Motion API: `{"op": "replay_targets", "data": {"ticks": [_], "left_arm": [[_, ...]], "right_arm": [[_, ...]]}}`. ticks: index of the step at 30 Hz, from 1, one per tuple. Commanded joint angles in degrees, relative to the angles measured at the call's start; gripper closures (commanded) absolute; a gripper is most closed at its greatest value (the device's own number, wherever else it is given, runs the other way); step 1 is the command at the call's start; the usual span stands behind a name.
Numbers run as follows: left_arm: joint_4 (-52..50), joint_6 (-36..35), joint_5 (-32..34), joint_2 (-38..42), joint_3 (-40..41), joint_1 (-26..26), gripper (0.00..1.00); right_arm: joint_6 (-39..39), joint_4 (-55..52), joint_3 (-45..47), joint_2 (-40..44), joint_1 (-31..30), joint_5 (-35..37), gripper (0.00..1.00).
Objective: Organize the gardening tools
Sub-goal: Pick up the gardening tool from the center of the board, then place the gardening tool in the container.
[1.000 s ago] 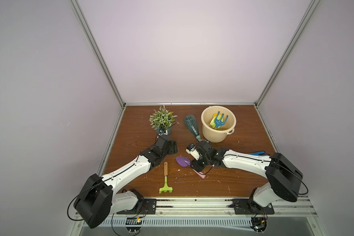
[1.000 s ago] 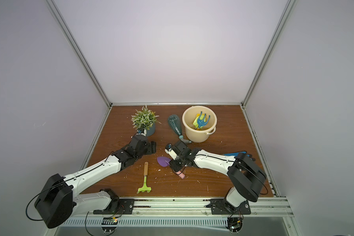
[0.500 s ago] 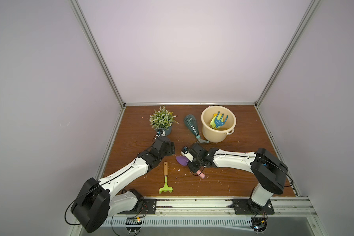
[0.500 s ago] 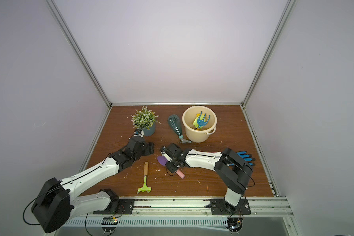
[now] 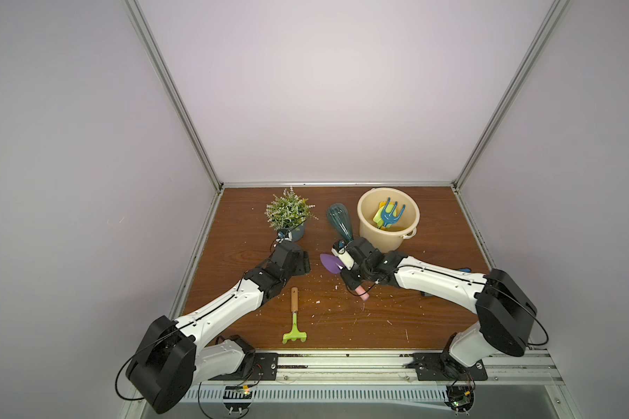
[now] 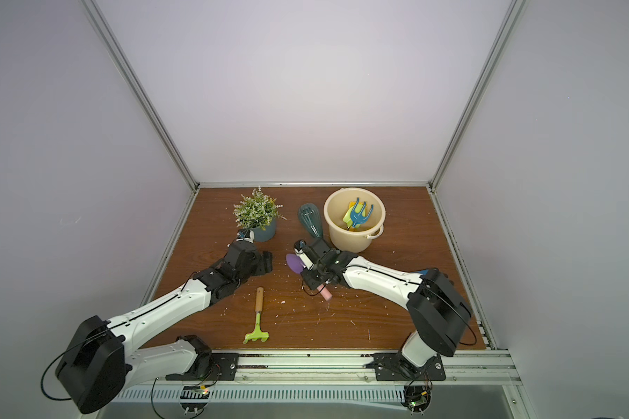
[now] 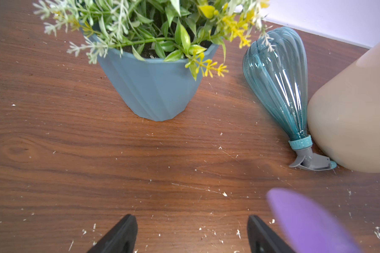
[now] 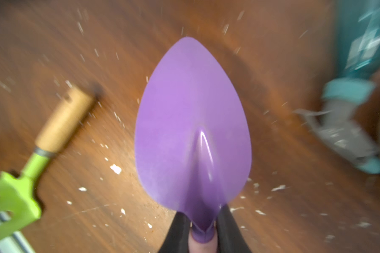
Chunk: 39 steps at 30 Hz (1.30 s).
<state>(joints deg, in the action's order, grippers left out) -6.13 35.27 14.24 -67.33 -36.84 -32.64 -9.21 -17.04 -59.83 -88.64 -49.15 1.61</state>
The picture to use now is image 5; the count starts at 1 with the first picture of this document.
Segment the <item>purple trowel pink handle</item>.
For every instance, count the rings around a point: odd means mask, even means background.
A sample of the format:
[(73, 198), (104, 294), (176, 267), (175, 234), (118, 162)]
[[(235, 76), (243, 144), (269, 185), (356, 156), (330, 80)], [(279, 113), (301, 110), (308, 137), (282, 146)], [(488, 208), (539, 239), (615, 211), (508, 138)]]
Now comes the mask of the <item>purple trowel pink handle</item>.
[[(323, 264), (323, 267), (334, 275), (341, 274), (342, 270), (345, 268), (345, 265), (338, 258), (331, 254), (322, 253), (320, 255), (320, 261)], [(347, 290), (351, 295), (358, 297), (363, 301), (367, 301), (369, 299), (367, 291), (365, 291), (365, 289), (363, 289), (362, 287), (361, 291), (358, 291), (352, 290), (349, 286), (347, 286)]]

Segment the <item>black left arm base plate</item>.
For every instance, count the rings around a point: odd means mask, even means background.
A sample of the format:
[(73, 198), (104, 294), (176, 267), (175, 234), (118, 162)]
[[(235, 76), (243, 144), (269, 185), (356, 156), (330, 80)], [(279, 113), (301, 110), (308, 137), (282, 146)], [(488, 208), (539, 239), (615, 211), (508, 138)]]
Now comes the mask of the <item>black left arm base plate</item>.
[(219, 336), (215, 340), (215, 346), (227, 349), (234, 344), (243, 354), (239, 366), (232, 372), (215, 375), (210, 381), (275, 381), (277, 377), (277, 367), (279, 365), (279, 354), (274, 352), (257, 352), (256, 349), (247, 343), (239, 335), (233, 335), (229, 339)]

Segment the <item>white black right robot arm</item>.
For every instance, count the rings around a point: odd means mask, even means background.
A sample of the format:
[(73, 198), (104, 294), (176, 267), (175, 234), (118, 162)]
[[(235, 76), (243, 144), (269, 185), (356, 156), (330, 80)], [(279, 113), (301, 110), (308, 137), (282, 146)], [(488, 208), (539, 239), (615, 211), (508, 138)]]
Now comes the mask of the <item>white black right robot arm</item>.
[(477, 321), (447, 342), (440, 356), (445, 369), (463, 372), (495, 353), (524, 356), (536, 324), (537, 309), (503, 270), (487, 274), (456, 271), (428, 264), (400, 251), (382, 253), (359, 237), (339, 241), (332, 253), (346, 286), (355, 291), (363, 281), (419, 291), (450, 301), (477, 316)]

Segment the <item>blue fork yellow handle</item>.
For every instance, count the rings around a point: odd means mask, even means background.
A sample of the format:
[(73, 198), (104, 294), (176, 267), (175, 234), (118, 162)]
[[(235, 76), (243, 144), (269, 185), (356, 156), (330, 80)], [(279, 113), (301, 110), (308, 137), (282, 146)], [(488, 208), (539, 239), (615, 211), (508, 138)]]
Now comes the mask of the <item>blue fork yellow handle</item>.
[(400, 218), (402, 218), (405, 211), (405, 205), (402, 205), (401, 208), (398, 207), (398, 202), (391, 200), (389, 197), (385, 202), (384, 206), (380, 209), (380, 220), (382, 221), (382, 228), (389, 229), (395, 223), (398, 223)]

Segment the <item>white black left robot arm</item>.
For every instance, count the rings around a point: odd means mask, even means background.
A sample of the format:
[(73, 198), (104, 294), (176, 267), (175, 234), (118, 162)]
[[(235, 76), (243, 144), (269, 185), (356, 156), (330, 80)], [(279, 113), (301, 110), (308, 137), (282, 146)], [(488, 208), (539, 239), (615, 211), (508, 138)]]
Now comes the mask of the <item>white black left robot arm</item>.
[(122, 367), (139, 398), (163, 414), (194, 385), (218, 377), (244, 381), (258, 375), (255, 349), (244, 339), (234, 335), (215, 340), (235, 321), (279, 296), (292, 277), (309, 272), (308, 253), (285, 241), (216, 300), (176, 319), (155, 319)]

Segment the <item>green rake wooden handle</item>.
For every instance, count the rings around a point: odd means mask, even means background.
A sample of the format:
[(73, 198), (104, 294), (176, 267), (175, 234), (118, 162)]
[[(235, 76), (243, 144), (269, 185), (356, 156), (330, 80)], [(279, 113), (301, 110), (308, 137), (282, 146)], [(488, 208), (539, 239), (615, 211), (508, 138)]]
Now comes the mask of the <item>green rake wooden handle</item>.
[(308, 338), (306, 332), (301, 331), (298, 328), (298, 312), (299, 312), (299, 290), (297, 287), (292, 287), (290, 292), (290, 305), (292, 314), (292, 326), (288, 333), (285, 333), (282, 337), (282, 343), (287, 344), (289, 341), (301, 341), (305, 342)]

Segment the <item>cream plastic bucket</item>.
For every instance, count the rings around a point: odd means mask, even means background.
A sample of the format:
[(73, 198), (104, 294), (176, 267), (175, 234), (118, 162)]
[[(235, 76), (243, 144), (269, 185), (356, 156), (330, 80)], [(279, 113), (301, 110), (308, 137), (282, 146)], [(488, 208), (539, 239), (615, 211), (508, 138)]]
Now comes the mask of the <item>cream plastic bucket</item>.
[[(405, 211), (389, 229), (378, 229), (373, 218), (381, 201), (388, 198), (398, 202), (398, 207), (405, 205)], [(356, 214), (359, 218), (359, 235), (367, 239), (379, 251), (396, 251), (405, 240), (417, 234), (420, 211), (417, 203), (405, 192), (392, 188), (375, 188), (365, 192), (358, 200)]]

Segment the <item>green trowel wooden handle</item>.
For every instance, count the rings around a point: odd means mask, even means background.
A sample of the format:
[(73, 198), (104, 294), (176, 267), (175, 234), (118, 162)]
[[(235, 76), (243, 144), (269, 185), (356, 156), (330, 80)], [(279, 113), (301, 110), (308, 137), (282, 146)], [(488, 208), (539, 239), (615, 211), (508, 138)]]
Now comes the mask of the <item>green trowel wooden handle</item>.
[(376, 213), (373, 218), (373, 223), (375, 223), (378, 229), (382, 229), (384, 227), (384, 220), (382, 219), (383, 212), (384, 212), (384, 209), (378, 215)]

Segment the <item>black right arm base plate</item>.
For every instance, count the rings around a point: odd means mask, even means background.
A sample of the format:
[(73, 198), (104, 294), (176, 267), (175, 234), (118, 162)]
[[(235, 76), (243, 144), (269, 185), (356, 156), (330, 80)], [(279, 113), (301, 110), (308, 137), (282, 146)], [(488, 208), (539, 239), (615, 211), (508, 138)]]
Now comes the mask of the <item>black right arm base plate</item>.
[(408, 358), (406, 369), (413, 370), (419, 381), (484, 382), (489, 376), (482, 361), (464, 367), (441, 353), (417, 352)]

